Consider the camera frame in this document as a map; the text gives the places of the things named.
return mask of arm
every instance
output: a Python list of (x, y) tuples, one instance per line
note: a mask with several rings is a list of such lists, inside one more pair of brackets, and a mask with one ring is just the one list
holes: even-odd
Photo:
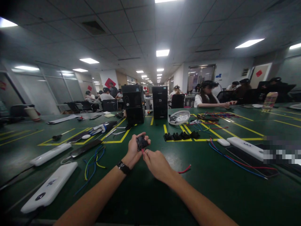
[(146, 150), (143, 159), (154, 177), (167, 184), (177, 193), (199, 225), (237, 226), (222, 210), (174, 171), (160, 151)]
[[(129, 142), (129, 149), (122, 162), (130, 169), (138, 162), (142, 152), (138, 152), (136, 138), (145, 135), (133, 135)], [(151, 140), (145, 136), (148, 144)], [(104, 178), (101, 179), (93, 188), (84, 194), (74, 203), (54, 224), (58, 225), (94, 225), (100, 212), (112, 197), (126, 175), (115, 166)]]

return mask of hand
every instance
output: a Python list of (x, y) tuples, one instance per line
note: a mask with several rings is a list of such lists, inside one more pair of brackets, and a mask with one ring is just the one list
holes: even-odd
[[(126, 164), (130, 169), (132, 169), (135, 164), (138, 162), (140, 157), (142, 156), (142, 151), (138, 152), (138, 144), (136, 141), (136, 138), (142, 135), (145, 135), (146, 133), (140, 133), (139, 135), (133, 135), (132, 139), (129, 141), (129, 148), (126, 156), (122, 159), (122, 162)], [(144, 139), (147, 141), (148, 145), (151, 144), (151, 140), (148, 139), (148, 136), (145, 136)]]
[(143, 158), (154, 177), (165, 184), (177, 174), (160, 151), (152, 152), (147, 149), (143, 153)]

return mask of white basket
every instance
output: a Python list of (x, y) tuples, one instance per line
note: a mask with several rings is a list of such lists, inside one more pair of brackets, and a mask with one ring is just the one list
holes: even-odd
[[(176, 122), (171, 122), (170, 121), (170, 118), (175, 116), (176, 117)], [(176, 113), (173, 113), (169, 118), (168, 118), (168, 122), (172, 125), (181, 125), (183, 123), (186, 123), (188, 122), (190, 118), (190, 112), (189, 111), (185, 111), (185, 110), (182, 110), (182, 111), (177, 111)]]

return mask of black computer tower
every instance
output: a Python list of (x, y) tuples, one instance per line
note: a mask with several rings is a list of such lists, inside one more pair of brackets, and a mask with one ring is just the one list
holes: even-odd
[(145, 104), (141, 85), (121, 86), (124, 108), (130, 125), (144, 123)]
[(153, 86), (154, 118), (164, 119), (168, 115), (167, 86)]

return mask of black terminal block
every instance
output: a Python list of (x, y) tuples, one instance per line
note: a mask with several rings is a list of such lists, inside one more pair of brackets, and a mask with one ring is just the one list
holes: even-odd
[(141, 151), (143, 148), (148, 146), (147, 141), (144, 139), (144, 135), (139, 136), (136, 138), (138, 144), (138, 150)]
[(165, 141), (173, 140), (173, 137), (170, 135), (170, 133), (166, 133), (163, 137)]
[(182, 137), (182, 140), (190, 139), (190, 136), (186, 132), (181, 132), (180, 136)]
[(173, 137), (173, 140), (175, 140), (175, 141), (182, 139), (182, 137), (178, 133), (173, 133), (172, 137)]
[(190, 134), (190, 137), (191, 137), (191, 138), (194, 138), (194, 139), (198, 139), (198, 138), (200, 137), (200, 135), (199, 135), (198, 132), (193, 131), (193, 132)]

